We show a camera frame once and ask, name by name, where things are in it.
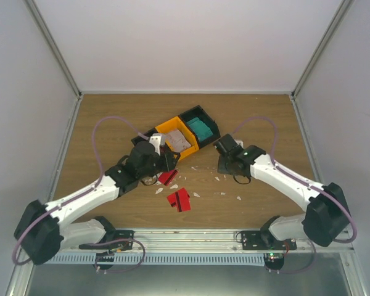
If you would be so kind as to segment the red credit card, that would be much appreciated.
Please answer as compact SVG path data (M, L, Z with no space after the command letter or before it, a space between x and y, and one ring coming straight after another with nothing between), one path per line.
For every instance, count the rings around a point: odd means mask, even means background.
M168 171L168 172L163 172L158 177L158 181L161 184L163 184L164 186L168 186L177 174L178 174L177 170L171 170L171 171Z

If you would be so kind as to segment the yellow card bin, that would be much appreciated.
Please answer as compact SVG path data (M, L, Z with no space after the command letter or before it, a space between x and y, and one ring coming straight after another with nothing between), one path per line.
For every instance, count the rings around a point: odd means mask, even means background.
M165 135L165 143L171 151L180 153L182 161L199 150L195 135L178 116L157 125L156 130Z

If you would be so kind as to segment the red black-striped card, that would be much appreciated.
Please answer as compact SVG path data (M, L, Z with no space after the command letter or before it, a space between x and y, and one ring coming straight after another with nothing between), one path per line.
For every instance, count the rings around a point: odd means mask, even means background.
M191 204L190 204L190 197L185 188L181 188L177 192L175 192L176 196L176 207L178 212L186 212L191 209Z
M171 207L176 207L178 212L182 211L181 199L177 192L168 195L167 200L169 201Z

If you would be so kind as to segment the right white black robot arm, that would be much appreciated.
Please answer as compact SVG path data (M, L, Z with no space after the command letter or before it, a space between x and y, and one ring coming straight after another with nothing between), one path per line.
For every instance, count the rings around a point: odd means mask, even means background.
M214 143L219 153L218 172L243 185L259 180L284 194L303 211L301 215L274 216L260 229L261 244L276 249L287 239L308 239L322 247L332 242L349 243L339 234L352 223L342 188L323 185L288 169L257 146L243 148L230 134Z

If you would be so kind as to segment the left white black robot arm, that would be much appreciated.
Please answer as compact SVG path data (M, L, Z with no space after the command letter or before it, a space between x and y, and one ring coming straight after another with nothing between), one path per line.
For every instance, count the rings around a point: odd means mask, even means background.
M106 220L95 218L86 223L76 220L136 189L145 178L174 170L180 156L180 153L161 148L152 141L141 141L129 155L103 170L97 180L79 191L48 203L30 202L14 231L17 245L12 254L13 262L21 264L17 258L18 249L28 255L28 261L42 265L60 250L75 245L110 248L115 235Z

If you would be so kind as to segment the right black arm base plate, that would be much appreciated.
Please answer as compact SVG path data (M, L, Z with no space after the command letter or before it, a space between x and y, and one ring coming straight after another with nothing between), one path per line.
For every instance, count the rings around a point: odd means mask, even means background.
M234 240L242 245L243 250L296 250L296 241L277 240L260 230L243 230L234 235Z

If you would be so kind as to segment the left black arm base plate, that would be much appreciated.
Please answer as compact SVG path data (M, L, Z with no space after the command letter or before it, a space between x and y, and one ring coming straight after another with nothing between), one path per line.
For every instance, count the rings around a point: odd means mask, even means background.
M134 238L134 231L133 230L116 230L107 233L100 241L99 244L116 241L118 239L133 239ZM82 244L79 245L78 248L80 250L111 250L116 252L118 250L131 250L133 247L133 243L129 241L121 241L121 242L114 242L107 245L99 245L93 246L91 244Z

